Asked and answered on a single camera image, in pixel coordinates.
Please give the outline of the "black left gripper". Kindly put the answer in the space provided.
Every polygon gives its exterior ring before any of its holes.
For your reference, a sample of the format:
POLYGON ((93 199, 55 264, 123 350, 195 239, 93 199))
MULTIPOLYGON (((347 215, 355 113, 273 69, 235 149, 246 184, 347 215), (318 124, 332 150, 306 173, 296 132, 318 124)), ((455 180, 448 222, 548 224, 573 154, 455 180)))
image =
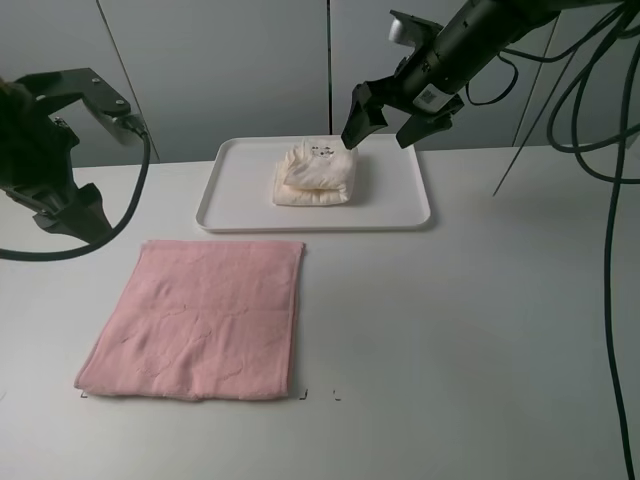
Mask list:
POLYGON ((97 186, 74 180, 71 150, 78 144, 66 124, 36 111, 23 87, 1 83, 1 190, 32 211, 40 229, 90 244, 112 226, 97 186))

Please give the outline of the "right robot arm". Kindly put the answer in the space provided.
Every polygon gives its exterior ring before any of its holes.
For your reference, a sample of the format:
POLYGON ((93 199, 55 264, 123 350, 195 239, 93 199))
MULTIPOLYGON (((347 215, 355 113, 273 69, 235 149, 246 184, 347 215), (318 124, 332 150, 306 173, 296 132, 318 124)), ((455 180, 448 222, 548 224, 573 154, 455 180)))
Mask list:
POLYGON ((392 42, 411 47, 395 72, 358 84, 341 134, 352 150, 388 126, 388 106, 409 115, 396 133, 406 148, 452 128, 463 107, 459 91, 508 45, 540 28, 564 10, 591 7, 594 1, 467 1, 444 26, 392 10, 392 42))

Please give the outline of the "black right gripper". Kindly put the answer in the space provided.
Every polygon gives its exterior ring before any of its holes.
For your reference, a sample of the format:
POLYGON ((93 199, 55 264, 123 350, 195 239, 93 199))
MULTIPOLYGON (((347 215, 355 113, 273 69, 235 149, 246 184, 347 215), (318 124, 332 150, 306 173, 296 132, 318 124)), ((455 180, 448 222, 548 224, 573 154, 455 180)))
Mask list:
POLYGON ((401 148, 452 127, 453 116, 463 102, 455 91, 448 92, 442 85, 443 65, 435 50, 437 37, 429 46, 413 48, 393 74, 364 81, 353 89, 350 112, 341 133, 346 149, 355 149, 369 135, 388 126, 383 114, 386 107, 409 115, 396 134, 401 148))

